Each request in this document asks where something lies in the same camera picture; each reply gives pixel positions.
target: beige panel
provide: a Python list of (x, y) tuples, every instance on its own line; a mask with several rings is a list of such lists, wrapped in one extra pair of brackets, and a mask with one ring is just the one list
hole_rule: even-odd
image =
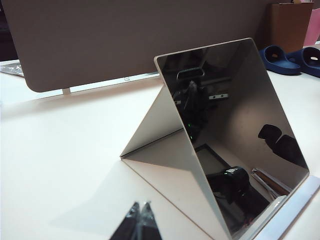
[(2, 0), (36, 92), (155, 72), (154, 56), (261, 36), (276, 0)]
[(169, 90), (163, 86), (121, 156), (183, 128)]
[(214, 239), (230, 237), (196, 153), (184, 130), (123, 159)]

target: white tabletop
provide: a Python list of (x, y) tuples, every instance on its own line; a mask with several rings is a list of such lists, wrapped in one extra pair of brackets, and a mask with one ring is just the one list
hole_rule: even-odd
[[(320, 80), (269, 75), (310, 172), (319, 177)], [(106, 240), (134, 201), (151, 201), (164, 240), (210, 239), (119, 158), (159, 93), (159, 78), (46, 98), (27, 93), (21, 77), (0, 73), (0, 80), (2, 239)], [(19, 82), (16, 96), (11, 82)], [(309, 222), (319, 222), (310, 211), (319, 209), (319, 196), (287, 239), (301, 239), (296, 233), (306, 226), (317, 232)]]

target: black object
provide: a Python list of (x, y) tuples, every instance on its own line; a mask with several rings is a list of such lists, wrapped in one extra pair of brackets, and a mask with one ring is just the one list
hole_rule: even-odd
[(264, 139), (269, 148), (273, 149), (281, 135), (282, 131), (280, 128), (271, 124), (265, 124), (261, 128), (258, 138)]
[(272, 151), (279, 157), (291, 163), (294, 163), (305, 169), (308, 168), (297, 140), (289, 135), (283, 135), (280, 137)]
[(240, 166), (227, 168), (206, 176), (214, 193), (219, 192), (225, 200), (235, 203), (244, 212), (246, 222), (257, 217), (269, 205), (249, 182), (249, 175)]
[(0, 62), (18, 59), (14, 41), (0, 1)]
[(258, 134), (258, 138), (264, 139), (272, 152), (279, 157), (308, 169), (306, 161), (295, 138), (282, 135), (282, 131), (274, 125), (265, 124)]
[(141, 236), (143, 240), (161, 240), (160, 232), (150, 204), (147, 202), (141, 211)]
[(135, 202), (110, 240), (162, 240), (150, 204), (147, 202), (140, 214)]
[(110, 240), (135, 240), (137, 239), (136, 225), (139, 221), (140, 207), (139, 203), (135, 202), (120, 226), (114, 232)]
[(186, 89), (179, 90), (173, 95), (173, 100), (180, 102), (177, 109), (191, 141), (195, 141), (201, 129), (208, 122), (206, 110), (209, 105), (209, 94), (207, 88), (190, 80)]

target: metal edge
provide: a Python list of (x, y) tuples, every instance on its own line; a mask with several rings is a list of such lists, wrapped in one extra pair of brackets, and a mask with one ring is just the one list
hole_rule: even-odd
[(279, 239), (319, 190), (320, 178), (309, 175), (301, 186), (288, 198), (279, 211), (270, 219), (254, 240)]

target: mirror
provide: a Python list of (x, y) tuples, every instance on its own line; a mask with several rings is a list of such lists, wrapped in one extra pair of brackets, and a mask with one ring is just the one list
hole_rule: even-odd
[(309, 172), (255, 44), (248, 38), (155, 62), (237, 239)]

